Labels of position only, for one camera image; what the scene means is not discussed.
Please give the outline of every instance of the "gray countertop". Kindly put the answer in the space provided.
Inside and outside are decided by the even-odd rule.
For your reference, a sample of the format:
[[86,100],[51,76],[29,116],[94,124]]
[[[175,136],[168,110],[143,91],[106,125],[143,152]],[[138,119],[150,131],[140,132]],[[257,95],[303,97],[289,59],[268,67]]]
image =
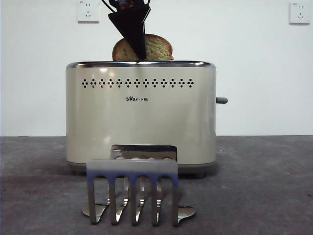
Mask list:
[[215,170],[204,179],[180,176],[180,204],[197,212],[174,228],[169,201],[158,227],[149,201],[136,227],[127,208],[119,225],[110,225],[108,213],[91,225],[81,212],[86,176],[68,168],[64,137],[1,138],[1,234],[313,234],[313,136],[217,140]]

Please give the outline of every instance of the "wall outlet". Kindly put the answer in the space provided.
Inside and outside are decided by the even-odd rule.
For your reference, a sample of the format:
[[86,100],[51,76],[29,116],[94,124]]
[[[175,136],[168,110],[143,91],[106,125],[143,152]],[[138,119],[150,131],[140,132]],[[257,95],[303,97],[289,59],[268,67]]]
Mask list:
[[99,23],[99,0],[81,0],[77,3],[77,21]]
[[311,5],[309,2],[291,2],[289,22],[291,24],[309,24],[310,13]]

